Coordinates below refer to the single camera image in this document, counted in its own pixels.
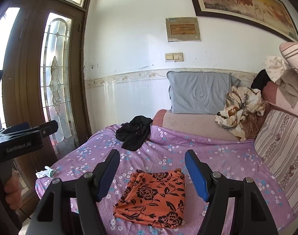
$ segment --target blue gripper pad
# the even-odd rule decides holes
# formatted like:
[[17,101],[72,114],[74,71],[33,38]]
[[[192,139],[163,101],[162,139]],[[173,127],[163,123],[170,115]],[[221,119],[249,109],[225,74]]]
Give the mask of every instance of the blue gripper pad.
[[119,164],[120,152],[116,149],[111,150],[106,160],[103,163],[98,164],[104,166],[102,167],[104,173],[99,181],[99,192],[97,195],[100,200],[107,196]]
[[205,202],[207,202],[210,197],[207,189],[207,181],[203,177],[196,162],[201,163],[198,157],[196,156],[196,154],[194,153],[194,151],[188,150],[185,153],[186,168],[188,169],[189,175],[193,181],[193,184],[197,191],[198,196],[201,197]]

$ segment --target black cloth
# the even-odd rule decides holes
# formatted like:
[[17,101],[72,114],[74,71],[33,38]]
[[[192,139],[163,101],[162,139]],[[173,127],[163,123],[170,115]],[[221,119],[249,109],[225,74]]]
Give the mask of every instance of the black cloth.
[[122,127],[116,131],[115,137],[120,141],[124,141],[122,148],[136,151],[142,146],[150,134],[151,123],[151,118],[136,116],[129,123],[123,124]]
[[266,70],[262,70],[258,73],[258,75],[253,80],[253,83],[251,84],[251,88],[259,89],[262,91],[269,81],[271,81],[271,79],[269,78]]

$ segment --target gray pillow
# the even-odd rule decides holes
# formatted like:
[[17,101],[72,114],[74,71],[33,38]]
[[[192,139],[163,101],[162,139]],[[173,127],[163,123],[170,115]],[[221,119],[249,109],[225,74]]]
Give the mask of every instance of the gray pillow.
[[216,114],[223,110],[225,96],[240,80],[227,73],[169,71],[171,112]]

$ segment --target light switch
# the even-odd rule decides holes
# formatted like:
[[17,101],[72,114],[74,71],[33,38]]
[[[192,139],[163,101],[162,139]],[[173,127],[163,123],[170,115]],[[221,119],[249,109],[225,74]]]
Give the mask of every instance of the light switch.
[[165,54],[165,60],[173,60],[173,54],[172,53],[168,53],[168,54]]
[[184,56],[183,53],[166,53],[165,54],[165,61],[166,62],[183,62]]

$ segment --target screw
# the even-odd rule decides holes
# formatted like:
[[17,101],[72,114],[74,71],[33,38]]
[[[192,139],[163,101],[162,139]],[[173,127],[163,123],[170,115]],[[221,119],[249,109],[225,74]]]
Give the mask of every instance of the screw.
[[221,177],[221,173],[220,172],[217,172],[217,171],[215,171],[215,172],[213,172],[212,173],[212,176],[214,176],[215,178],[220,178]]
[[89,171],[89,172],[86,172],[86,173],[84,174],[84,177],[85,177],[85,178],[91,178],[92,175],[93,175],[93,173]]
[[253,179],[251,177],[246,177],[246,182],[247,183],[252,183],[253,182]]
[[59,178],[55,178],[54,180],[51,181],[51,183],[53,184],[57,184],[60,182],[60,179]]

